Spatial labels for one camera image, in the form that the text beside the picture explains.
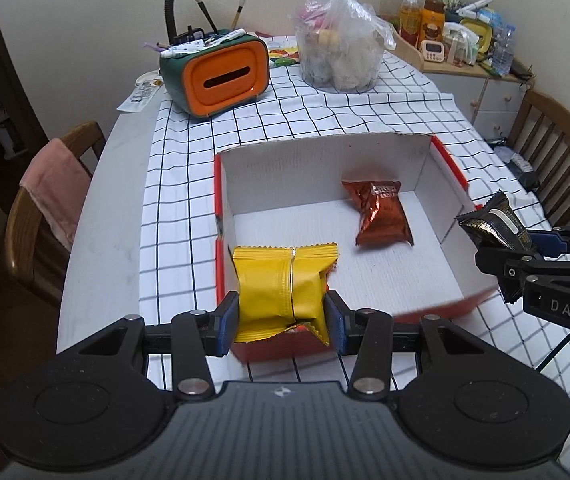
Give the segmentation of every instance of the table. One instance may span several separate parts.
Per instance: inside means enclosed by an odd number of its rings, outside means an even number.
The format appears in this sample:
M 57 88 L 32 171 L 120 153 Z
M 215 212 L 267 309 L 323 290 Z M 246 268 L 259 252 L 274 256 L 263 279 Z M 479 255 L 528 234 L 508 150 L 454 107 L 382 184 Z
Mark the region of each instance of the table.
M 275 126 L 269 124 L 274 116 L 287 116 L 289 127 L 296 123 L 297 129 L 288 133 L 292 137 L 367 131 L 368 124 L 405 132 L 436 132 L 466 174 L 471 197 L 482 202 L 503 189 L 510 193 L 522 218 L 529 219 L 527 227 L 549 228 L 538 201 L 525 193 L 482 142 L 452 96 L 436 92 L 425 76 L 398 59 L 386 58 L 386 62 L 389 73 L 383 73 L 379 94 L 323 94 L 299 84 L 297 67 L 286 67 L 271 73 L 270 89 L 260 102 L 235 108 L 212 121 L 190 121 L 160 92 L 145 111 L 121 117 L 92 180 L 72 249 L 59 351 L 124 314 L 136 312 L 137 292 L 139 312 L 149 324 L 169 322 L 174 314 L 198 304 L 211 308 L 213 252 L 207 255 L 216 233 L 211 214 L 211 157 L 225 146 L 268 140 L 277 133 L 277 128 L 269 127 Z M 276 111 L 275 107 L 286 109 Z M 391 112 L 381 114 L 385 107 Z M 323 115 L 327 110 L 334 118 L 340 116 L 337 126 L 332 121 L 322 123 L 328 119 Z M 190 160 L 183 159 L 187 153 Z M 185 200 L 178 196 L 179 190 L 187 190 L 191 196 Z M 181 204 L 190 205 L 187 218 Z M 186 229 L 190 232 L 187 240 Z M 173 249 L 163 252 L 159 247 Z M 184 255 L 180 247 L 197 249 L 197 257 L 187 264 L 176 259 L 161 261 Z M 498 294 L 456 322 L 530 365 L 540 362 L 565 334 L 556 325 L 524 314 L 519 304 L 506 306 Z M 300 377 L 303 381 L 334 379 L 345 384 L 353 366 L 350 358 L 328 359 L 327 355 L 297 362 L 297 367 L 288 361 L 252 364 L 250 368 L 231 356 L 209 358 L 217 386 L 229 378 L 296 381 Z M 169 373 L 168 356 L 150 359 L 149 378 L 158 386 L 171 384 Z M 570 394 L 570 345 L 545 373 Z M 414 376 L 413 356 L 395 354 L 393 377 L 398 388 Z M 570 470 L 570 438 L 561 461 Z
M 140 213 L 163 94 L 142 112 L 121 114 L 107 139 L 70 254 L 57 352 L 139 312 Z

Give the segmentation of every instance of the food package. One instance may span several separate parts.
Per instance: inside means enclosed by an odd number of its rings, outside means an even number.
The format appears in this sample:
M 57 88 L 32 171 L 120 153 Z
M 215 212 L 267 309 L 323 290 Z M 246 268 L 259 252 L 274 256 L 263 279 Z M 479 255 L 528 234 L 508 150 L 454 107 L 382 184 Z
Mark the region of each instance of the food package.
M 449 55 L 452 42 L 461 37 L 464 40 L 463 46 L 458 45 L 457 48 L 462 49 L 462 60 L 469 65 L 473 65 L 476 62 L 476 57 L 478 57 L 478 41 L 480 40 L 480 36 L 464 25 L 460 25 L 460 23 L 445 23 L 443 28 L 445 56 L 447 57 Z
M 414 245 L 407 216 L 398 198 L 400 182 L 343 182 L 343 187 L 361 212 L 361 227 L 356 236 L 356 245 L 394 242 L 409 242 Z
M 510 206 L 502 191 L 491 197 L 478 211 L 456 217 L 477 248 L 496 247 L 518 251 L 534 250 L 534 243 Z M 498 285 L 507 303 L 514 303 L 521 295 L 520 283 L 498 278 Z
M 323 296 L 336 244 L 299 248 L 237 247 L 239 320 L 235 342 L 248 343 L 305 326 L 329 345 Z
M 357 0 L 306 0 L 292 22 L 303 81 L 315 88 L 372 88 L 383 47 L 396 46 L 389 23 Z

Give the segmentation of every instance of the snack wrapper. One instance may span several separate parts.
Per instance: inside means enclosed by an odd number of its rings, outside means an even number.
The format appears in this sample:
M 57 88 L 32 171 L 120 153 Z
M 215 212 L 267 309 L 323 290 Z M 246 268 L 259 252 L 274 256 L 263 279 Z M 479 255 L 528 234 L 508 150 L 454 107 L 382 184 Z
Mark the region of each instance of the snack wrapper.
M 303 325 L 329 345 L 323 296 L 336 244 L 299 248 L 237 247 L 239 322 L 235 342 L 267 339 Z
M 361 228 L 356 236 L 356 245 L 394 242 L 409 242 L 414 245 L 407 216 L 398 198 L 400 182 L 343 182 L 343 187 L 361 212 Z
M 477 248 L 496 247 L 511 251 L 532 251 L 534 243 L 510 206 L 505 193 L 498 192 L 478 211 L 456 217 Z M 514 303 L 520 296 L 520 283 L 498 277 L 503 299 Z

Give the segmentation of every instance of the wooden chair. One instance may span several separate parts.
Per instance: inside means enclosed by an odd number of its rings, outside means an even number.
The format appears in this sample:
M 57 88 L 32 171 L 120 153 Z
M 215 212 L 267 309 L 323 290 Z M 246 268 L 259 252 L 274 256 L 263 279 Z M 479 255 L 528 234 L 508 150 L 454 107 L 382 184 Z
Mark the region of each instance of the wooden chair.
M 94 121 L 73 128 L 60 140 L 76 158 L 90 148 L 99 158 L 105 147 L 105 137 Z M 70 254 L 22 187 L 9 213 L 5 248 L 10 274 L 40 298 L 60 305 Z
M 536 194 L 553 226 L 570 222 L 570 112 L 555 99 L 528 90 L 507 139 L 541 182 Z

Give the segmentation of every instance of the checkered tablecloth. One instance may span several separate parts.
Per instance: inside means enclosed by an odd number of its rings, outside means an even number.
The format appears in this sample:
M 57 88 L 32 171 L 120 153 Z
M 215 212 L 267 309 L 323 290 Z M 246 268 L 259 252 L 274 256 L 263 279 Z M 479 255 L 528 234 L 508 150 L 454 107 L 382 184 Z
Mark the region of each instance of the checkered tablecloth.
M 494 155 L 452 95 L 440 94 L 427 76 L 392 54 L 385 54 L 376 86 L 364 94 L 310 88 L 301 80 L 298 65 L 274 68 L 270 76 L 257 102 L 208 120 L 188 117 L 167 95 L 161 104 L 140 232 L 139 305 L 147 324 L 168 323 L 175 314 L 215 307 L 213 157 L 231 146 L 344 132 L 433 132 L 465 173 L 476 203 L 503 190 L 528 228 L 550 228 L 537 198 L 526 193 Z M 454 321 L 531 366 L 568 333 L 525 314 L 520 302 L 505 304 L 498 291 Z M 355 360 L 335 354 L 249 365 L 231 354 L 208 359 L 217 388 L 225 380 L 337 380 L 345 386 Z M 415 377 L 413 355 L 394 354 L 392 364 L 396 388 Z M 544 373 L 570 396 L 570 344 Z M 149 378 L 161 388 L 171 385 L 169 356 L 151 359 Z M 560 460 L 570 471 L 570 437 Z

